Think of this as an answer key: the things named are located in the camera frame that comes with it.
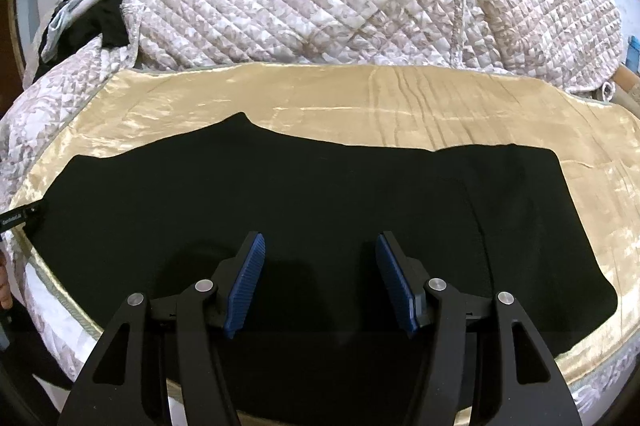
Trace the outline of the person's left hand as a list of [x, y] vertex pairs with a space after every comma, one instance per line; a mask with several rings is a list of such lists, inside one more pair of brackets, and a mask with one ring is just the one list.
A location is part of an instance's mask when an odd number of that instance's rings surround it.
[[3, 252], [0, 252], [0, 305], [2, 309], [10, 309], [13, 306], [9, 273], [6, 270], [6, 255]]

